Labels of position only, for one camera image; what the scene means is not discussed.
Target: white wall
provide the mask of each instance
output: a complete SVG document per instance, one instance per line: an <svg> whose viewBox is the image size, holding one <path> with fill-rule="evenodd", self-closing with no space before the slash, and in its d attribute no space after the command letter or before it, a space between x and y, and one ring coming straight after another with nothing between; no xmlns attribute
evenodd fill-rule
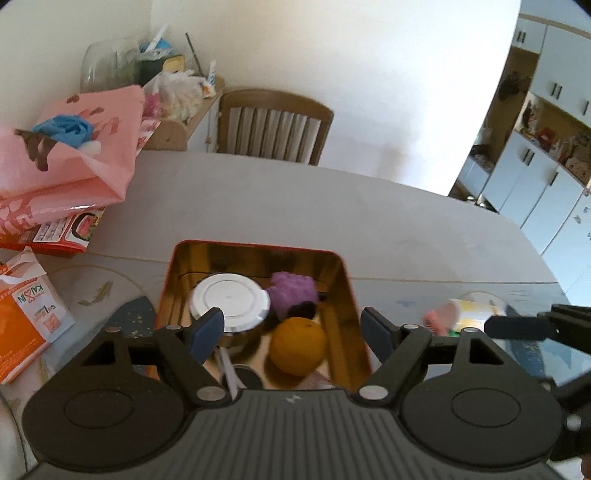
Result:
<svg viewBox="0 0 591 480"><path fill-rule="evenodd" d="M521 13L591 33L591 17L573 0L522 0Z"/></svg>
<svg viewBox="0 0 591 480"><path fill-rule="evenodd" d="M152 32L176 0L155 0ZM324 167L448 194L505 63L519 0L187 0L188 31L231 86L285 89L336 112Z"/></svg>
<svg viewBox="0 0 591 480"><path fill-rule="evenodd" d="M147 36L152 0L11 0L0 10L0 122L34 125L80 87L91 43Z"/></svg>

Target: wooden chair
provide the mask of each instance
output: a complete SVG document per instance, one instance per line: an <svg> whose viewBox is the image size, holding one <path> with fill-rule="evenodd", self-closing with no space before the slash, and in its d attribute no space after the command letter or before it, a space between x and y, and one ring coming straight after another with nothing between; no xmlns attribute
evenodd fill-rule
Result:
<svg viewBox="0 0 591 480"><path fill-rule="evenodd" d="M333 117L326 106L293 93L263 89L225 93L220 101L218 152L318 165ZM297 149L295 138L299 138Z"/></svg>

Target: pink plastic bag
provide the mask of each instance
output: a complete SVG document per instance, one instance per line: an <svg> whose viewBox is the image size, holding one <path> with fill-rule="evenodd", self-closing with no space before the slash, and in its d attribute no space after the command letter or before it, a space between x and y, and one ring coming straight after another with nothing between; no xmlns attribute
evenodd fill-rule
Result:
<svg viewBox="0 0 591 480"><path fill-rule="evenodd" d="M38 123L61 113L92 123L92 138L101 143L96 158L48 137L0 127L0 235L123 202L135 171L143 109L139 86L82 93L43 109Z"/></svg>

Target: blue glove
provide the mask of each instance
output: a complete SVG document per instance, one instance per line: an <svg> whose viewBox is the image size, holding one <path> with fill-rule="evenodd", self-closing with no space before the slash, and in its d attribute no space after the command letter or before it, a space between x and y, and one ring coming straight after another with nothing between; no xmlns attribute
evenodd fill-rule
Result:
<svg viewBox="0 0 591 480"><path fill-rule="evenodd" d="M52 140L78 148L88 142L94 126L78 115L58 115L31 128L32 132L45 134Z"/></svg>

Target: wooden shelf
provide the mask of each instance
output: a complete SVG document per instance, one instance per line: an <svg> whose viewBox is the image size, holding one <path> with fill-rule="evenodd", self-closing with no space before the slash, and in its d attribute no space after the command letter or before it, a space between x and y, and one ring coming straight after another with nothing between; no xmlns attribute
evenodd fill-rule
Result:
<svg viewBox="0 0 591 480"><path fill-rule="evenodd" d="M160 126L146 143L145 150L173 150L184 152L187 150L187 143L201 120L207 115L209 109L221 97L225 87L224 79L216 79L216 96L203 99L203 105L199 113L185 125L177 120L162 119Z"/></svg>

